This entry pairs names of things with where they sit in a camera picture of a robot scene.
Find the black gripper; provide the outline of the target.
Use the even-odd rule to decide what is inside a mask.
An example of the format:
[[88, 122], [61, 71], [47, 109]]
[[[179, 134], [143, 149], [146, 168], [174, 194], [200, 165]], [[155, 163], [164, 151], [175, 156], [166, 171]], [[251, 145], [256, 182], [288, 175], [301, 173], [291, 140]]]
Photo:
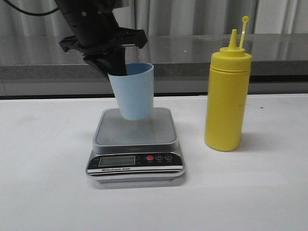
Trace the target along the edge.
[[144, 30], [120, 27], [113, 9], [125, 5], [124, 0], [57, 0], [56, 5], [73, 32], [60, 41], [64, 52], [77, 50], [83, 60], [103, 74], [126, 76], [126, 46], [143, 48], [147, 43]]

